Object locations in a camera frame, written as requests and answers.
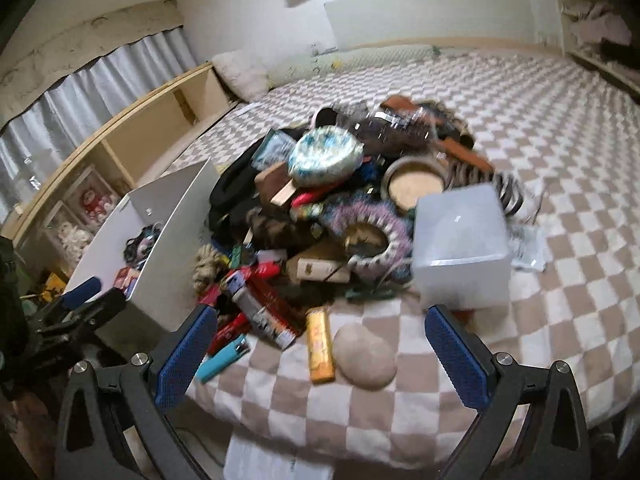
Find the teal lighter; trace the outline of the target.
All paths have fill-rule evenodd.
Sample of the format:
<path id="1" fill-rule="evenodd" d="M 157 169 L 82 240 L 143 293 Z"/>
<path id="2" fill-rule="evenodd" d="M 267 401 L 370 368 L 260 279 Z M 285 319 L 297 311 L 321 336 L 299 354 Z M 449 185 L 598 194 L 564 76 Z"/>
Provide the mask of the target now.
<path id="1" fill-rule="evenodd" d="M 205 360 L 195 373 L 195 378 L 199 382 L 208 382 L 231 364 L 239 361 L 250 351 L 250 345 L 245 335 L 241 335 L 230 344 L 219 350 L 214 356 Z"/>

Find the beige smooth stone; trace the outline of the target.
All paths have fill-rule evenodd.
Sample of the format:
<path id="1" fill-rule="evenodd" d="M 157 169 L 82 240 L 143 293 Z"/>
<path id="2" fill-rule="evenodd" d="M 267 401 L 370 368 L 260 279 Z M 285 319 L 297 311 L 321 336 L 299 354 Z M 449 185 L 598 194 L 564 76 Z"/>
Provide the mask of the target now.
<path id="1" fill-rule="evenodd" d="M 336 332 L 332 354 L 341 374 L 361 389 L 383 389 L 397 373 L 390 345 L 360 324 L 346 324 Z"/>

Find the orange yellow lighter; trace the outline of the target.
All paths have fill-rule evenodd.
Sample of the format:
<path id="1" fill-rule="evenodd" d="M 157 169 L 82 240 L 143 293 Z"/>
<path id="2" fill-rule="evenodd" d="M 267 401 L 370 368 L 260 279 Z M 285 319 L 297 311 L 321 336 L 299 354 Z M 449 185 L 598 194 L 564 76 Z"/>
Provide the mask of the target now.
<path id="1" fill-rule="evenodd" d="M 326 308 L 310 309 L 306 315 L 308 367 L 313 384 L 333 382 L 335 364 L 332 356 L 332 338 L 329 313 Z"/>

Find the yellow cartoon box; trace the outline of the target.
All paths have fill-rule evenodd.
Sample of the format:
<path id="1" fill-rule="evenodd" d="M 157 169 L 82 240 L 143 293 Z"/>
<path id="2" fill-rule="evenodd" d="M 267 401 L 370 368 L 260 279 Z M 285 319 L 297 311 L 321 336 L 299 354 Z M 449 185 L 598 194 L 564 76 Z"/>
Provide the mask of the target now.
<path id="1" fill-rule="evenodd" d="M 51 302 L 62 295 L 66 289 L 66 281 L 56 273 L 49 273 L 41 285 L 40 297 L 45 302 Z"/>

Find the red cigarette pack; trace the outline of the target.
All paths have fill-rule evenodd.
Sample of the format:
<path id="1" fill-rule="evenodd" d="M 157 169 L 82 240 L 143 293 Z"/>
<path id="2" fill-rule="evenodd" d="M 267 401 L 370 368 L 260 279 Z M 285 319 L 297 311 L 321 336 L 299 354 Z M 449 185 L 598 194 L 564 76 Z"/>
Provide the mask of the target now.
<path id="1" fill-rule="evenodd" d="M 121 268 L 114 279 L 113 286 L 122 290 L 123 292 L 128 292 L 140 275 L 140 271 L 136 268 L 132 268 L 131 266 L 124 266 Z"/>

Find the white doll display case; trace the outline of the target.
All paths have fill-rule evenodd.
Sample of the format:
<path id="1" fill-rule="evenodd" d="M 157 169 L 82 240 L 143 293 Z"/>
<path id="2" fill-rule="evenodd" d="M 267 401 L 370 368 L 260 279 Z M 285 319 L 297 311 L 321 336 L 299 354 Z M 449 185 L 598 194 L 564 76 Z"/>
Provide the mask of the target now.
<path id="1" fill-rule="evenodd" d="M 62 200 L 44 217 L 41 229 L 72 271 L 93 241 L 93 234 Z"/>

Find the white storage box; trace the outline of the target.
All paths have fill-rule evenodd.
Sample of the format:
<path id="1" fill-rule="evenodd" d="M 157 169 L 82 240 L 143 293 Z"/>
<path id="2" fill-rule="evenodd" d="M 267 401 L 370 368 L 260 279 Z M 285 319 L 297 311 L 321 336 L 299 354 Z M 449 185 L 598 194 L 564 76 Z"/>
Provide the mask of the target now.
<path id="1" fill-rule="evenodd" d="M 120 270 L 136 266 L 130 304 L 162 330 L 175 330 L 196 305 L 192 274 L 209 240 L 209 195 L 218 179 L 213 162 L 203 160 L 128 193 L 93 237 L 67 288 L 95 276 L 108 289 Z M 134 252 L 129 264 L 128 249 Z"/>

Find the crochet fan pouch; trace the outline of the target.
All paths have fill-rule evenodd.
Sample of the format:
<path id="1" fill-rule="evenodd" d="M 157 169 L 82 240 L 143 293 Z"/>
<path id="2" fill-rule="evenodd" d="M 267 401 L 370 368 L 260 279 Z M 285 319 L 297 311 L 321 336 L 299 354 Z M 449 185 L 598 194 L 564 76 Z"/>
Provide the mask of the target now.
<path id="1" fill-rule="evenodd" d="M 160 238 L 162 229 L 163 227 L 160 222 L 149 224 L 145 226 L 137 236 L 126 241 L 122 255 L 128 266 L 137 266 L 145 262 L 155 243 Z"/>

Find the wooden bedside shelf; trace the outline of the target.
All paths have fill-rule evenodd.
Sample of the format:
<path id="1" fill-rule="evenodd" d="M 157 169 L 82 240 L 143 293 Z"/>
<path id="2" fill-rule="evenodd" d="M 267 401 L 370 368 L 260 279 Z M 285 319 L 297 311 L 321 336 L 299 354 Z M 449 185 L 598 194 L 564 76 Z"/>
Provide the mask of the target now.
<path id="1" fill-rule="evenodd" d="M 12 240 L 26 273 L 32 278 L 38 278 L 44 269 L 66 276 L 73 273 L 41 227 L 82 170 L 93 167 L 124 195 L 161 176 L 229 110 L 231 101 L 208 62 L 142 96 L 96 130 L 2 229 L 2 235 Z"/>

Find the red doll display case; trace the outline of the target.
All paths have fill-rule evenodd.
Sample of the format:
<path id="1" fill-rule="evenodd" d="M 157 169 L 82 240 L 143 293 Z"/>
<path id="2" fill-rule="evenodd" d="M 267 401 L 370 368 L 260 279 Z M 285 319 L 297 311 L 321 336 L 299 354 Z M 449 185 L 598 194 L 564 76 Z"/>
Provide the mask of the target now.
<path id="1" fill-rule="evenodd" d="M 120 201 L 96 167 L 88 166 L 64 193 L 62 202 L 91 232 L 96 233 Z"/>

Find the red and blue box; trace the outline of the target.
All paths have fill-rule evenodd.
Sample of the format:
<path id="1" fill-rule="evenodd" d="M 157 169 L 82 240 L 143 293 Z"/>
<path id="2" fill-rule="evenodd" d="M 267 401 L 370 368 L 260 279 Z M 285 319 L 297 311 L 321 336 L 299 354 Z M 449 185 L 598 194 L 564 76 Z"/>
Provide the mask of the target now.
<path id="1" fill-rule="evenodd" d="M 303 333 L 288 304 L 262 278 L 235 270 L 222 280 L 221 288 L 250 320 L 257 335 L 280 350 L 290 348 Z"/>

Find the red lighter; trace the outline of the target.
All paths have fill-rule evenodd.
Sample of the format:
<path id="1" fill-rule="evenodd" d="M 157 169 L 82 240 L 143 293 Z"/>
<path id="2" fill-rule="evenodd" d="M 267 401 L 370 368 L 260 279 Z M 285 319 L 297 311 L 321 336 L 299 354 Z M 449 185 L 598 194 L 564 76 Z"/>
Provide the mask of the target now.
<path id="1" fill-rule="evenodd" d="M 254 266 L 241 266 L 240 271 L 243 278 L 261 278 L 262 280 L 270 280 L 280 275 L 282 268 L 279 263 L 266 262 L 257 263 Z M 219 287 L 216 283 L 210 284 L 206 287 L 204 292 L 198 294 L 198 302 L 200 304 L 207 304 L 213 307 L 216 298 L 219 295 Z"/>

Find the translucent white plastic box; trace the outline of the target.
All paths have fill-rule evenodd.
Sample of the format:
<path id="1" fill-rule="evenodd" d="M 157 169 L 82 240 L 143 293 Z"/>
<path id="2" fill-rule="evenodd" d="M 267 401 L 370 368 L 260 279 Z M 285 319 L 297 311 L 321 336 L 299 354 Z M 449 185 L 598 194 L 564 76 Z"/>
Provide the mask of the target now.
<path id="1" fill-rule="evenodd" d="M 423 307 L 443 304 L 467 311 L 507 306 L 511 261 L 506 219 L 491 185 L 420 198 L 411 271 Z"/>

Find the black fabric bag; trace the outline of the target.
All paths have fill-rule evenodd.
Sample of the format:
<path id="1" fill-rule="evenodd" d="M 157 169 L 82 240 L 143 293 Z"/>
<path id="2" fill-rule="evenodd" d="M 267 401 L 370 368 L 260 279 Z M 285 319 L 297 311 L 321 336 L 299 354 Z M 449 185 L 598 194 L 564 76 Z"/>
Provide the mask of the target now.
<path id="1" fill-rule="evenodd" d="M 262 140 L 255 141 L 219 177 L 209 195 L 208 228 L 212 239 L 224 249 L 240 244 L 250 231 L 258 249 L 298 252 L 316 239 L 308 223 L 296 224 L 283 212 L 262 206 L 255 185 L 259 171 L 252 166 Z"/>

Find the grey curtain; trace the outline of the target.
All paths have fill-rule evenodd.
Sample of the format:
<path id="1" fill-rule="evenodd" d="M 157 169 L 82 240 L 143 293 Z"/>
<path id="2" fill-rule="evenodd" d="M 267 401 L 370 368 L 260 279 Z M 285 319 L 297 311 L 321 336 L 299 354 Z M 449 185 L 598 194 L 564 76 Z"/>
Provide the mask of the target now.
<path id="1" fill-rule="evenodd" d="M 126 107 L 192 70 L 195 58 L 176 27 L 125 44 L 81 67 L 1 128 L 1 217 L 23 200 L 14 178 L 27 159 L 50 154 L 54 166 Z"/>

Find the brown white cigarette box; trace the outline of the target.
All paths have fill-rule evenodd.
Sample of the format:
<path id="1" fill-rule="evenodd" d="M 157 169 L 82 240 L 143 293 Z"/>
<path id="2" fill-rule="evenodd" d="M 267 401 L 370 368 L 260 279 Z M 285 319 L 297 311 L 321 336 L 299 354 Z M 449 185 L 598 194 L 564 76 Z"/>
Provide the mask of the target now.
<path id="1" fill-rule="evenodd" d="M 344 248 L 330 240 L 322 240 L 288 259 L 286 272 L 295 283 L 347 284 L 352 277 Z"/>

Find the floral round pouch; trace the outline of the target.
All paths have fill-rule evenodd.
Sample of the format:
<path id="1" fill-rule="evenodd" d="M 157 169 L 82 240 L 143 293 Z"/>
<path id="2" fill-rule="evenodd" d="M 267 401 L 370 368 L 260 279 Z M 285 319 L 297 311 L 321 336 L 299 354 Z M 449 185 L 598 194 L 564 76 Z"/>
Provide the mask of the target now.
<path id="1" fill-rule="evenodd" d="M 288 155 L 288 176 L 298 188 L 313 188 L 351 176 L 362 164 L 364 146 L 337 126 L 313 128 Z"/>

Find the checkered bed blanket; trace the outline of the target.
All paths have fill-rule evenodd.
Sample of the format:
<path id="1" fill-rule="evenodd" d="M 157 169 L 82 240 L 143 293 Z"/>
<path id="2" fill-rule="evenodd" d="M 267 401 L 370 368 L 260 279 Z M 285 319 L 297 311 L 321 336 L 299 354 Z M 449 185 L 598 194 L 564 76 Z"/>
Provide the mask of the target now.
<path id="1" fill-rule="evenodd" d="M 486 188 L 418 211 L 413 280 L 398 297 L 330 307 L 331 330 L 364 326 L 396 356 L 375 391 L 345 378 L 315 385 L 299 340 L 257 339 L 239 361 L 188 395 L 208 414 L 260 436 L 397 467 L 446 458 L 470 426 L 427 340 L 427 307 L 472 312 L 471 330 L 515 362 L 570 366 L 585 419 L 597 425 L 639 396 L 639 107 L 596 73 L 559 58 L 474 54 L 393 64 L 287 84 L 234 110 L 178 159 L 233 162 L 270 130 L 330 104 L 378 104 L 400 93 L 441 102 L 476 146 L 533 193 L 521 210 L 544 238 L 542 270 L 508 270 L 478 214 Z"/>

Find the white fluffy pillow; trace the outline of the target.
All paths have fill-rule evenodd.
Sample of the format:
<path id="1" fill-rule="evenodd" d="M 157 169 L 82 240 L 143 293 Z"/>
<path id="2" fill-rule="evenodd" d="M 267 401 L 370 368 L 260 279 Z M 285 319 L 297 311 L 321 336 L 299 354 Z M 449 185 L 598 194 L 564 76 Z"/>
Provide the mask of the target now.
<path id="1" fill-rule="evenodd" d="M 244 50 L 216 54 L 210 60 L 218 76 L 242 101 L 251 103 L 269 92 L 265 67 Z"/>

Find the long green bolster pillow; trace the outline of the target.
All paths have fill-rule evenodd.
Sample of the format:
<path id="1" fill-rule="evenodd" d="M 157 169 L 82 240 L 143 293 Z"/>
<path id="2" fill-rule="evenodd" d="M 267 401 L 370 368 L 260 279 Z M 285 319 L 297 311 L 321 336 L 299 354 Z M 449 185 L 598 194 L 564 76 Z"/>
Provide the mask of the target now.
<path id="1" fill-rule="evenodd" d="M 271 88 L 291 82 L 323 77 L 329 74 L 354 72 L 365 68 L 383 67 L 392 63 L 407 63 L 437 58 L 442 53 L 431 44 L 398 44 L 397 46 L 368 47 L 349 51 L 333 51 L 306 58 L 289 58 L 267 70 Z"/>

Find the white headboard panel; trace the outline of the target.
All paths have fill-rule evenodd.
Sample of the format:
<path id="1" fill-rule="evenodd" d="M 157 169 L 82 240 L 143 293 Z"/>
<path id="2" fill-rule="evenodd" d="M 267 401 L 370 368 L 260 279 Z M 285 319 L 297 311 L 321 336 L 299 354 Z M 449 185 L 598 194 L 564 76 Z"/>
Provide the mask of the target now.
<path id="1" fill-rule="evenodd" d="M 342 50 L 410 40 L 536 39 L 528 0 L 334 0 L 324 8 Z"/>

